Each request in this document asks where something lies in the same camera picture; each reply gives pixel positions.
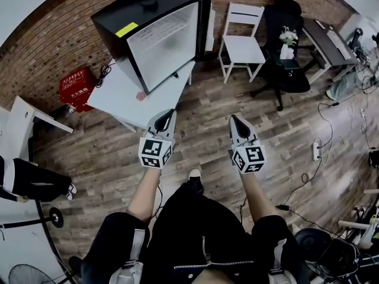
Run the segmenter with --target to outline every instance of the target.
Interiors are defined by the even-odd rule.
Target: power strip
[[[320,149],[317,142],[313,142],[313,160],[317,161],[320,159]]]
[[[361,116],[362,116],[362,119],[366,119],[365,113],[363,112],[363,108],[361,108]]]

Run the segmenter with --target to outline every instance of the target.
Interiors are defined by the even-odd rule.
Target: flower vase
[[[279,59],[287,59],[287,54],[288,54],[288,45],[283,44],[282,49],[280,51],[280,57]]]
[[[295,58],[294,49],[292,49],[291,47],[289,47],[287,49],[287,59],[293,59],[293,58]]]

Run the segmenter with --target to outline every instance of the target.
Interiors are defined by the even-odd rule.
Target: red box
[[[90,111],[87,100],[96,87],[97,79],[88,67],[79,69],[60,81],[59,99],[78,112]]]

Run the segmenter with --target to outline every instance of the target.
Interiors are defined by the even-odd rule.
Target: white sneaker
[[[332,92],[331,92],[330,90],[327,90],[327,91],[325,92],[325,94],[326,94],[326,96],[327,96],[329,99],[336,101],[336,98],[332,95]]]
[[[190,180],[191,178],[198,178],[200,177],[200,180],[201,180],[201,172],[198,170],[198,169],[192,169],[192,171],[189,172],[189,176],[188,176],[188,180]]]
[[[72,182],[70,183],[69,191],[71,191],[73,194],[76,194],[78,192],[76,186]]]
[[[73,196],[72,196],[71,191],[67,191],[67,195],[66,195],[66,197],[67,197],[68,201],[72,201]]]

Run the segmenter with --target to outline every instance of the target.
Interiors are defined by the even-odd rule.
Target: brick wall
[[[46,112],[62,104],[59,80],[82,66],[97,75],[111,56],[90,16],[115,0],[48,0],[13,32],[0,48],[0,106],[10,109],[16,95]],[[230,1],[265,5],[270,0],[213,0],[214,34],[220,38]],[[341,0],[296,0],[305,17],[341,26],[352,10]],[[264,24],[257,38],[264,41]],[[232,27],[234,32],[239,28]]]

